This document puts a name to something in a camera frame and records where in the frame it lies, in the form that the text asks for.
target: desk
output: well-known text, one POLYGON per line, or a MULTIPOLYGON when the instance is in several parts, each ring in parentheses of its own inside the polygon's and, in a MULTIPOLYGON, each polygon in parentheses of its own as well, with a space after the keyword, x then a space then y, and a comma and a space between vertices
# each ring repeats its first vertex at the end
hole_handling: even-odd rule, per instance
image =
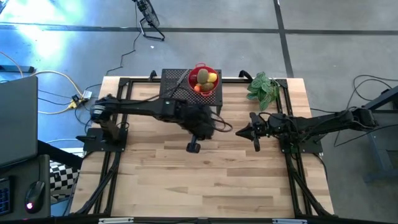
MULTIPOLYGON (((99 97, 116 95, 119 79, 104 77, 99 97)), ((287 83, 294 115, 311 117, 303 79, 291 78, 287 83)), ((223 84, 221 116, 233 125, 234 131, 216 132, 212 140, 201 141, 199 154, 185 151, 191 136, 178 125, 130 115, 112 216, 293 217, 285 157, 279 142, 261 138, 261 152, 255 152, 252 142, 234 134, 248 124, 249 112, 259 112, 258 102, 246 99, 247 85, 223 84)), ((135 83, 131 98, 143 100, 158 93, 158 83, 135 83)), ((276 113, 276 104, 267 111, 276 113)), ((95 152, 83 161, 72 212, 81 208, 97 187, 103 156, 103 152, 95 152)), ((309 189, 333 213, 322 164, 312 154, 302 157, 309 189)), ((108 190, 104 192, 102 208, 108 190)), ((298 195, 305 211, 299 190, 298 195)))

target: wooden tabletop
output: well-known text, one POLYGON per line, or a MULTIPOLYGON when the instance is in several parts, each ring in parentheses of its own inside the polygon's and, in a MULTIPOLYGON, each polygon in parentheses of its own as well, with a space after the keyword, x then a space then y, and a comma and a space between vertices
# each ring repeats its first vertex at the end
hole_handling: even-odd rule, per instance
MULTIPOLYGON (((104 77, 99 96, 116 96, 119 79, 104 77)), ((303 79, 290 78, 287 83, 294 115, 311 117, 303 79)), ((279 142, 275 138, 261 138, 261 151, 255 152, 251 141, 235 136, 248 124, 249 112, 259 112, 258 102, 246 99, 246 87, 247 84, 223 84, 221 117, 234 130, 216 132, 212 140, 201 141, 199 154, 185 151, 191 136, 177 124, 130 115, 112 216, 293 217, 286 163, 279 142)), ((135 83, 131 98, 143 100, 157 94, 158 83, 135 83)), ((266 111, 276 113, 276 104, 270 104, 266 111)), ((72 212, 81 208, 97 187, 103 156, 103 152, 96 152, 83 161, 72 212)), ((333 213, 322 164, 312 154, 302 157, 309 189, 333 213)), ((298 194, 304 212, 302 194, 298 194)), ((108 187, 101 210, 107 195, 108 187)))

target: gray floor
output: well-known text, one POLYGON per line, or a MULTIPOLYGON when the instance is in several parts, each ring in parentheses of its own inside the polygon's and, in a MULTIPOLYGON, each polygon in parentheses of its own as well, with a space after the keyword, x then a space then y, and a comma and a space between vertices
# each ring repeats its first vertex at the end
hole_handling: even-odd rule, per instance
MULTIPOLYGON (((272 0, 152 0, 162 27, 275 29, 272 0)), ((287 29, 396 30, 395 0, 285 0, 280 1, 287 29)), ((0 14, 0 22, 36 22, 77 26, 135 26, 134 5, 130 0, 13 0, 0 14)), ((41 31, 37 27, 0 30, 0 50, 21 65, 38 70, 69 74, 80 88, 100 83, 105 72, 118 66, 120 55, 132 48, 136 32, 41 31)), ((140 37, 137 52, 125 57, 124 68, 112 75, 148 75, 162 68, 189 68, 206 62, 221 68, 225 76, 265 71, 271 77, 286 77, 279 34, 169 32, 165 42, 140 37)), ((287 35, 294 77, 304 78, 311 107, 343 110, 353 91, 356 75, 370 74, 398 78, 398 39, 393 36, 287 35)), ((0 58, 0 63, 9 63, 0 58)), ((3 79, 17 75, 0 74, 3 79)), ((55 75, 39 77, 41 90, 70 96, 71 84, 55 75)), ((384 86, 364 84, 360 92, 374 98, 384 86)), ((58 100, 40 93, 43 98, 58 100)), ((357 96, 351 105, 365 102, 357 96)), ((62 106, 40 102, 39 108, 57 111, 62 106)), ((78 112, 86 121, 88 113, 78 112)), ((39 115, 39 139, 74 138, 83 134, 83 125, 72 111, 39 115)), ((357 136, 345 131, 339 142, 357 136)), ((363 175, 376 170, 367 145, 359 139, 333 147, 335 133, 322 145, 328 168, 329 186, 337 215, 346 218, 398 222, 398 182, 365 184, 363 175)), ((60 142, 59 147, 81 146, 60 142)))

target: black and white checkered pattern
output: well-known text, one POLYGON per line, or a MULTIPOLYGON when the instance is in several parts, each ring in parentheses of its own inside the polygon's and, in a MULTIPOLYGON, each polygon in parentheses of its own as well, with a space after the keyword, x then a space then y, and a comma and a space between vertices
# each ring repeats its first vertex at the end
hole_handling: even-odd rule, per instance
POLYGON ((72 186, 79 176, 79 170, 56 162, 50 163, 50 191, 52 197, 57 200, 69 197, 72 194, 72 186), (69 194, 53 194, 57 190, 71 189, 69 194))

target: computer monitor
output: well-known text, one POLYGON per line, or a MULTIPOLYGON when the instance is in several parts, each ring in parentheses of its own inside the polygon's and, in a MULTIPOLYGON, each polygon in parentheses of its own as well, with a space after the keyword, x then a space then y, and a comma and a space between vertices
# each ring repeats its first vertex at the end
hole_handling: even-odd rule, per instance
POLYGON ((37 155, 37 77, 0 84, 0 167, 37 155))

